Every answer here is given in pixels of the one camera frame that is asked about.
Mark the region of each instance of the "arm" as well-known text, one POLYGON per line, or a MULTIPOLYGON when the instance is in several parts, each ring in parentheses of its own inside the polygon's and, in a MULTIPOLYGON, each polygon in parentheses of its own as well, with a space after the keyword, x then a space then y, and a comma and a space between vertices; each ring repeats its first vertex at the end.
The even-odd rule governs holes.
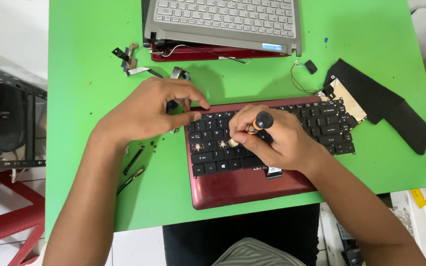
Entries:
POLYGON ((116 186, 130 140, 166 133, 201 117, 191 100, 210 105, 189 81, 149 78, 104 116, 92 131, 75 180, 53 227, 44 266, 103 266, 113 240, 116 186), (169 100, 184 113, 165 114, 169 100))
POLYGON ((249 105, 231 119, 230 133, 267 166, 298 170, 309 178, 336 218, 357 239, 368 266, 426 265, 399 219, 325 147, 311 139, 294 115, 249 105), (274 117, 274 124, 267 129, 274 139, 270 146, 243 132, 263 110, 274 117))

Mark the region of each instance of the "striped fabric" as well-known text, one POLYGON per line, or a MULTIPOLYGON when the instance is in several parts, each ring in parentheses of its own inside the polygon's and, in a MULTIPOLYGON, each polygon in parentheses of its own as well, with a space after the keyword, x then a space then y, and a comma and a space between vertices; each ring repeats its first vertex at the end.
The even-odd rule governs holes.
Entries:
POLYGON ((305 266, 287 252, 253 238, 232 245, 212 266, 305 266))

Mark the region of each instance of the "white tile floor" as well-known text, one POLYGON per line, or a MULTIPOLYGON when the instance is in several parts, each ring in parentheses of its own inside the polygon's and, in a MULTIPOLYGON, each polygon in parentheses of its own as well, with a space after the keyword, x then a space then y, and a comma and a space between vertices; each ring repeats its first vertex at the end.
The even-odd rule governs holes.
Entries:
MULTIPOLYGON (((45 168, 33 168, 20 177, 20 181, 45 196, 45 168)), ((0 184, 0 215, 9 211, 28 206, 23 197, 0 184)), ((19 247, 27 240, 31 230, 26 230, 0 240, 0 266, 7 265, 14 257, 19 247)), ((327 256, 323 241, 321 225, 318 230, 320 253, 317 266, 327 266, 327 256)), ((44 235, 39 240, 34 254, 39 254, 45 244, 44 235)), ((41 259, 33 266, 42 265, 41 259)), ((115 233, 113 245, 106 261, 106 266, 162 266, 166 265, 162 227, 152 227, 139 230, 115 233)))

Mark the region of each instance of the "metal shelf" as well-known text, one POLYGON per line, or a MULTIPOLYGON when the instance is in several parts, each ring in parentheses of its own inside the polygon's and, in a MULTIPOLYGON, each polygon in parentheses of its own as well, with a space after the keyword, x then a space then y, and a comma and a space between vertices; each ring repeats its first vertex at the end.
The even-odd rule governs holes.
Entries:
POLYGON ((17 88, 26 95, 26 136, 24 160, 0 160, 0 170, 45 166, 45 160, 36 160, 36 97, 47 100, 47 92, 0 70, 0 83, 17 88))

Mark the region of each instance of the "black keyboard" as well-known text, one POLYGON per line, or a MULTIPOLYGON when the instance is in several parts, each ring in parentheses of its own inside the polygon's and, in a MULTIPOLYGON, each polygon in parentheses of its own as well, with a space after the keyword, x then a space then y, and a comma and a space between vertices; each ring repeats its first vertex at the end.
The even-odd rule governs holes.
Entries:
MULTIPOLYGON (((354 153, 349 114, 343 100, 314 102, 272 109, 286 110, 297 116, 305 132, 324 145, 330 154, 354 153)), ((241 144, 235 148, 228 145, 230 130, 228 122, 238 111, 204 114, 196 122, 187 125, 192 172, 195 177, 224 171, 265 166, 252 152, 241 144)), ((267 143, 272 137, 260 130, 256 136, 267 143)))

